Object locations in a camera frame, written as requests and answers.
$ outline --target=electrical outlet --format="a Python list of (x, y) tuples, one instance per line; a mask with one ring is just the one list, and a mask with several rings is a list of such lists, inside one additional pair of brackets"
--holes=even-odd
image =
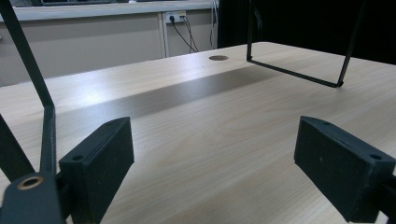
[(171, 12), (166, 12), (166, 23), (172, 23), (171, 22), (171, 16), (175, 18), (175, 22), (184, 22), (183, 16), (186, 16), (186, 11), (171, 11)]

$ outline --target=metal wire frame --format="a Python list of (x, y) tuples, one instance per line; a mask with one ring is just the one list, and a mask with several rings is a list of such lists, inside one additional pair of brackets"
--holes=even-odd
[[(32, 79), (35, 90), (40, 98), (41, 104), (44, 107), (44, 121), (43, 121), (43, 133), (41, 140), (41, 158), (40, 158), (40, 172), (49, 172), (56, 175), (56, 125), (55, 125), (55, 105), (50, 97), (50, 92), (41, 75), (40, 69), (38, 68), (37, 62), (33, 55), (32, 50), (29, 47), (26, 36), (23, 33), (20, 23), (18, 22), (17, 16), (12, 8), (12, 5), (8, 0), (0, 1), (0, 14), (3, 17), (4, 23), (8, 28), (9, 33), (17, 47), (18, 53), (21, 55), (21, 59), (27, 69), (27, 72)], [(17, 177), (21, 174), (29, 174), (34, 170), (31, 163), (25, 158), (23, 150), (15, 144), (15, 137), (12, 135), (11, 130), (7, 127), (6, 123), (3, 122), (2, 135), (0, 138), (2, 144), (8, 144), (13, 146), (9, 151), (15, 153), (7, 153), (1, 147), (0, 154), (6, 157), (6, 160), (14, 163), (13, 167), (8, 169), (8, 174), (12, 178)], [(0, 166), (3, 169), (5, 164), (0, 161)]]
[(349, 44), (346, 50), (346, 57), (344, 59), (344, 63), (343, 63), (343, 67), (341, 69), (341, 73), (340, 76), (338, 78), (338, 81), (336, 83), (332, 83), (323, 79), (319, 79), (316, 77), (310, 77), (301, 73), (297, 73), (297, 72), (293, 72), (284, 68), (280, 68), (277, 66), (273, 66), (271, 64), (267, 64), (267, 63), (261, 63), (258, 61), (254, 61), (253, 60), (253, 56), (251, 55), (251, 49), (252, 49), (252, 43), (253, 43), (253, 23), (254, 23), (254, 9), (255, 9), (255, 3), (256, 0), (249, 0), (249, 13), (248, 13), (248, 28), (247, 28), (247, 61), (249, 63), (254, 63), (257, 64), (259, 66), (263, 66), (269, 69), (273, 69), (276, 70), (278, 72), (282, 72), (282, 73), (286, 73), (288, 75), (292, 75), (294, 77), (299, 77), (302, 79), (306, 79), (312, 82), (316, 82), (318, 84), (324, 85), (324, 86), (328, 86), (328, 87), (332, 87), (332, 88), (339, 88), (344, 84), (344, 77), (345, 74), (347, 72), (347, 66), (349, 64), (349, 60), (350, 57), (352, 55), (353, 49), (355, 47), (356, 44), (356, 39), (358, 36), (358, 32), (359, 29), (361, 27), (362, 21), (364, 19), (364, 15), (366, 12), (366, 8), (367, 8), (367, 0), (363, 0), (362, 4), (361, 4), (361, 9), (359, 12), (359, 16), (357, 18), (357, 21), (355, 23), (355, 27), (353, 29), (353, 33), (352, 36), (350, 37), (349, 40)]

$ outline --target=wooden table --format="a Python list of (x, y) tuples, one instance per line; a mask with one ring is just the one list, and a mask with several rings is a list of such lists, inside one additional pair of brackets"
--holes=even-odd
[[(343, 61), (269, 43), (253, 55), (330, 81)], [(294, 164), (299, 119), (325, 119), (396, 157), (396, 66), (352, 59), (332, 89), (245, 58), (240, 46), (47, 80), (58, 159), (102, 123), (131, 117), (135, 163), (103, 223), (345, 222)], [(1, 88), (0, 113), (38, 170), (43, 109), (32, 84)]]

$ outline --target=light wood tabletop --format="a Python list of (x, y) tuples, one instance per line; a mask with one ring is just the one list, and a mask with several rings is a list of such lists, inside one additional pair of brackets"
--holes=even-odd
[[(58, 160), (104, 122), (131, 117), (135, 162), (103, 223), (345, 223), (294, 164), (300, 116), (396, 157), (396, 66), (351, 59), (344, 86), (332, 89), (247, 63), (246, 50), (46, 80)], [(255, 44), (253, 56), (330, 81), (344, 59), (271, 43)], [(32, 84), (1, 88), (0, 113), (38, 171), (43, 108)]]

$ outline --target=power socket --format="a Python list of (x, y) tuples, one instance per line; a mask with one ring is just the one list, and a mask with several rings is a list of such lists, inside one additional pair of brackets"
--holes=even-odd
[(166, 23), (172, 23), (171, 22), (171, 16), (175, 18), (175, 22), (184, 22), (183, 16), (186, 16), (186, 11), (171, 11), (171, 12), (166, 12)]

